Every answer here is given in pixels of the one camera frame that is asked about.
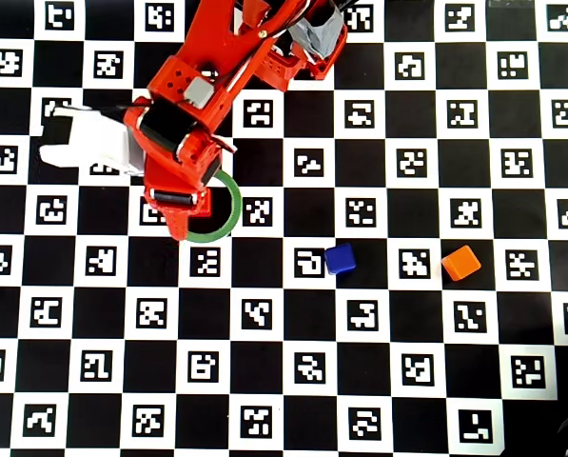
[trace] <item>checkerboard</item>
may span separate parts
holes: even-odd
[[[506,6],[515,3],[514,7]],[[0,0],[0,457],[499,455],[568,415],[568,0],[362,0],[325,81],[219,133],[232,235],[57,169],[57,104],[128,104],[198,0]],[[228,215],[214,188],[210,230]],[[324,271],[350,243],[358,267]],[[469,245],[458,283],[441,258]]]

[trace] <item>orange cube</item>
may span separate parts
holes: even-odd
[[[481,267],[476,255],[467,245],[444,257],[442,265],[453,281],[467,278]]]

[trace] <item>green ring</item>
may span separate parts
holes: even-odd
[[[223,183],[230,192],[232,206],[230,216],[228,216],[228,219],[222,227],[211,233],[195,233],[194,231],[189,231],[186,239],[191,243],[211,243],[224,238],[235,229],[242,215],[242,193],[235,180],[222,169],[219,169],[214,177]]]

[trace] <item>blue cube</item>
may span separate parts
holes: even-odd
[[[330,274],[339,274],[356,267],[356,258],[351,245],[345,243],[334,248],[326,249],[323,255]]]

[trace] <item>table surface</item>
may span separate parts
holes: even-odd
[[[568,414],[568,0],[362,0],[325,81],[253,80],[236,101],[220,133],[243,220],[207,246],[169,239],[140,181],[37,154],[55,103],[146,93],[197,3],[0,0],[0,457],[551,440]],[[225,189],[214,207],[192,227],[227,217]],[[357,269],[328,275],[323,250],[346,242]],[[441,257],[464,245],[482,268],[452,283]]]

